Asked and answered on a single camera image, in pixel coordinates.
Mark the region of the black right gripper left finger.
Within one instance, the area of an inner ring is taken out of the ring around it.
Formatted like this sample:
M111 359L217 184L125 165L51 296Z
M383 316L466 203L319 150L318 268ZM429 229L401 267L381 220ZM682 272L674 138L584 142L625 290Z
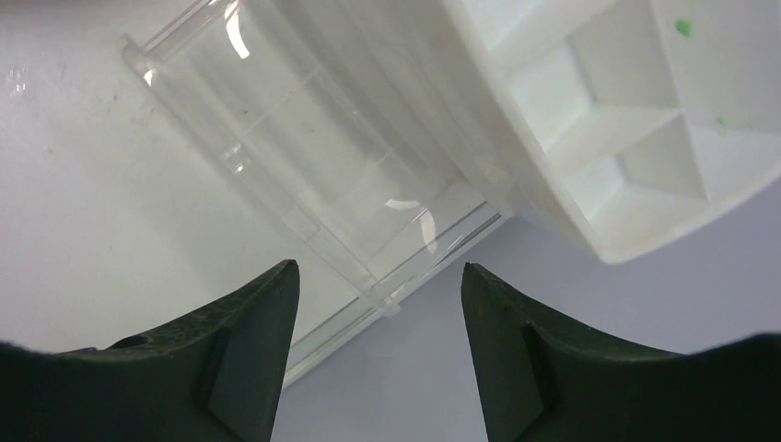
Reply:
M295 261L98 349L1 346L5 441L267 441L300 295Z

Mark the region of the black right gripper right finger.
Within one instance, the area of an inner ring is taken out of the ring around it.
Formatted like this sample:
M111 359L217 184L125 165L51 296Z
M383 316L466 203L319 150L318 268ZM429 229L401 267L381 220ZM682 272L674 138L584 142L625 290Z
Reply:
M461 304L491 441L776 441L780 336L690 355L594 329L468 263Z

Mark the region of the white plastic drawer organizer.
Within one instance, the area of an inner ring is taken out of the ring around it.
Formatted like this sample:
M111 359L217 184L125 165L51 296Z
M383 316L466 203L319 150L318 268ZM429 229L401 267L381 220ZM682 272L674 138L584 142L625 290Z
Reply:
M120 47L339 282L286 384L509 218L619 264L780 176L776 1L196 1Z

